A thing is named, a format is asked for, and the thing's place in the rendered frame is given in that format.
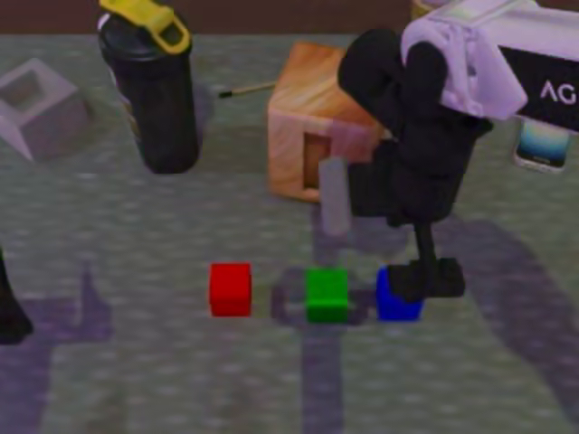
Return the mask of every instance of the smartphone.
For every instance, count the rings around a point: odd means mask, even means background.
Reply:
[[[561,172],[571,139],[564,129],[524,119],[513,155],[515,164],[540,172]]]

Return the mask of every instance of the gray cube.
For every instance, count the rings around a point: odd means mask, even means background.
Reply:
[[[0,78],[0,137],[32,161],[65,154],[89,122],[78,87],[38,59]]]

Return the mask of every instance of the pencil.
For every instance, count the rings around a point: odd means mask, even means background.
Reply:
[[[226,90],[224,92],[219,92],[219,98],[231,98],[238,95],[244,95],[246,93],[257,92],[258,90],[271,89],[275,87],[275,83],[275,81],[270,81],[268,83],[257,84],[255,86]]]

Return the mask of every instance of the gray table surface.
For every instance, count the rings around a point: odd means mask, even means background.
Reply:
[[[370,311],[362,325],[306,325],[303,269],[347,267],[361,297],[381,264],[414,250],[382,222],[356,222],[348,242],[323,237],[315,207],[267,191],[268,92],[211,98],[275,80],[298,39],[350,38],[199,36],[204,155],[189,174],[158,177],[138,158],[93,37],[0,37],[0,71],[38,57],[95,111],[70,156],[35,165],[0,144],[0,239],[39,327],[0,348],[2,432],[579,431],[579,149],[563,174],[531,173],[510,160],[516,122],[497,125],[436,233],[469,294],[429,302],[417,324]],[[209,317],[208,265],[224,260],[252,263],[251,319]],[[282,296],[288,317],[271,313]]]

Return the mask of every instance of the yellow strap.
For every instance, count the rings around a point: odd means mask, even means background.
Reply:
[[[179,54],[189,46],[191,41],[189,31],[168,6],[158,5],[151,0],[100,0],[100,7],[122,16],[134,25],[146,28],[153,40],[169,54]],[[181,39],[175,44],[168,43],[161,36],[171,24],[181,33]]]

